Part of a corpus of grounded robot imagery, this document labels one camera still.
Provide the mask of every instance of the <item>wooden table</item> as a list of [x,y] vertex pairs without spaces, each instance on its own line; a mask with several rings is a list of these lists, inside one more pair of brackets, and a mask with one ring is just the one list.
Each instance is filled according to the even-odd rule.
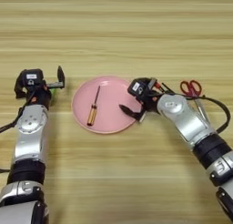
[[[15,117],[15,80],[61,65],[66,90],[51,108],[46,202],[52,224],[227,224],[216,188],[162,117],[110,136],[72,118],[80,84],[116,75],[155,76],[176,91],[195,78],[233,109],[233,0],[0,0],[0,124]],[[205,103],[214,127],[224,114]],[[233,145],[233,125],[221,136]],[[0,135],[8,168],[15,130]],[[0,186],[7,175],[0,176]]]

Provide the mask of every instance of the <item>pink plate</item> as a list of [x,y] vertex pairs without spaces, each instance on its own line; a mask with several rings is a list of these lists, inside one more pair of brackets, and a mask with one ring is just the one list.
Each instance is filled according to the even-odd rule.
[[[101,87],[96,102],[96,119],[89,127],[86,123],[98,86]],[[117,76],[101,76],[85,82],[73,97],[72,111],[76,121],[82,127],[101,134],[116,133],[132,125],[135,119],[119,108],[119,104],[123,104],[136,112],[141,109],[141,105],[127,93],[128,86],[126,80]]]

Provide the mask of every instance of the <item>screwdriver handle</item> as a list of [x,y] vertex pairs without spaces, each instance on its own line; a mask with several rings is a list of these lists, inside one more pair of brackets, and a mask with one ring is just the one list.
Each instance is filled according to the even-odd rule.
[[87,125],[88,126],[93,126],[94,125],[95,119],[96,119],[96,112],[97,112],[97,105],[93,104],[91,106],[91,110],[90,110],[89,117],[88,117],[88,120],[87,120]]

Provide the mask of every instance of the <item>screwdriver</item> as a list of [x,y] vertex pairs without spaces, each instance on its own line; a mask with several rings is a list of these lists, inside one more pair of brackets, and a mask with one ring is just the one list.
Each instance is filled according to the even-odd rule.
[[98,86],[98,90],[96,92],[95,102],[91,106],[91,110],[90,110],[89,117],[88,117],[88,120],[87,120],[87,125],[88,126],[93,126],[94,123],[95,123],[96,112],[97,112],[97,100],[98,100],[99,90],[100,90],[100,86]]

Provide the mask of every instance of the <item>black wire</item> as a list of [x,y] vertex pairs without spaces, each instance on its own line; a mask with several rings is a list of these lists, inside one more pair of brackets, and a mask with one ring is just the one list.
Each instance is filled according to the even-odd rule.
[[[156,95],[148,94],[149,97],[157,97],[157,98],[160,98],[163,95],[165,95],[165,94],[156,94]],[[171,93],[170,95],[179,95],[179,96],[185,97],[187,100],[204,99],[204,100],[210,101],[212,103],[215,103],[216,105],[221,107],[221,109],[224,111],[224,113],[226,114],[226,117],[227,117],[227,121],[222,126],[220,126],[216,131],[220,134],[228,127],[230,119],[231,119],[231,114],[230,114],[228,107],[225,104],[223,104],[222,102],[220,102],[219,100],[216,100],[215,98],[212,98],[212,97],[206,97],[206,96],[190,97],[190,96],[185,96],[183,94],[178,94],[178,93],[174,93],[174,94]]]
[[183,97],[186,97],[189,100],[204,99],[204,100],[207,100],[207,101],[210,101],[212,103],[217,104],[225,112],[226,117],[227,117],[227,121],[221,127],[219,127],[217,129],[217,132],[220,134],[221,132],[223,132],[228,127],[230,119],[231,119],[231,114],[230,114],[230,111],[229,111],[228,107],[225,104],[223,104],[219,100],[216,100],[216,99],[214,99],[212,97],[205,97],[205,96],[203,96],[203,97],[187,97],[187,96],[183,96]]
[[[8,124],[8,125],[0,127],[0,133],[3,133],[5,131],[7,131],[9,128],[14,127],[17,124],[19,118],[22,116],[22,114],[23,114],[23,112],[25,110],[25,107],[31,102],[34,95],[35,95],[35,91],[32,93],[30,98],[27,99],[27,101],[25,102],[23,107],[20,109],[20,111],[19,111],[17,117],[15,118],[15,120],[13,122],[11,122],[10,124]],[[10,172],[10,169],[0,169],[0,174],[1,173],[7,173],[7,172]]]
[[9,169],[0,169],[0,174],[2,174],[2,173],[8,173],[8,172],[10,172]]

